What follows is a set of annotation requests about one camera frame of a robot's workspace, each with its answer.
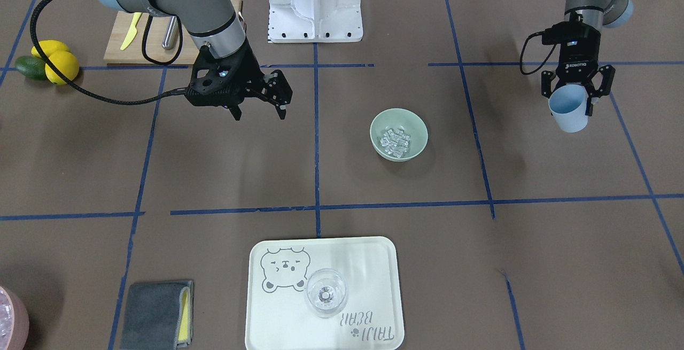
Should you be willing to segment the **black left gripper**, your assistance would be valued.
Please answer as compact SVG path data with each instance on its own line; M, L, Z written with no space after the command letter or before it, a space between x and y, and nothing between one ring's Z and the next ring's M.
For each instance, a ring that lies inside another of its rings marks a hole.
M585 84L588 94L585 115L592 116L593 107L601 97L611 94L616 69L612 65L599 67L601 32L581 19L562 21L542 32L543 45L559 45L558 66L554 71L541 72L541 94L550 99L560 83ZM593 79L600 74L601 82L595 87Z

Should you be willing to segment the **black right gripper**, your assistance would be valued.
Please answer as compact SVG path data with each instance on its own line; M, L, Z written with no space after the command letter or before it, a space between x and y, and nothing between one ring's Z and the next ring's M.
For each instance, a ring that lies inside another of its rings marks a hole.
M281 70L264 75L247 39L229 56L215 58L213 48L202 45L193 63L185 98L193 106L225 106L235 121L247 98L271 103L280 120L286 118L293 90Z

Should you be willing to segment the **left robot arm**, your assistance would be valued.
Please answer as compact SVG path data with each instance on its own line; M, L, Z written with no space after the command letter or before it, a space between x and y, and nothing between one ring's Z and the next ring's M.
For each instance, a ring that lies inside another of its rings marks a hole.
M543 72L542 94L550 98L555 77L557 89L577 84L586 91L582 103L592 116L599 98L609 95L616 69L599 65L601 31L618 28L633 16L633 0L566 0L563 21L542 32L543 45L559 45L558 66Z

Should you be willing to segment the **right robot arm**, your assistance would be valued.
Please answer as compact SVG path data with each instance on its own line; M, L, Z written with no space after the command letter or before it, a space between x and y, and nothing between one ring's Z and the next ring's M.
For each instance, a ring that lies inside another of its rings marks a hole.
M286 116L292 89L283 72L265 74L246 37L231 0L99 0L117 11L144 12L150 17L176 17L199 50L187 87L164 92L183 95L193 106L225 107L241 119L240 104L257 98L271 104L280 119ZM42 10L53 0L42 0L32 12L29 32L38 44L36 26Z

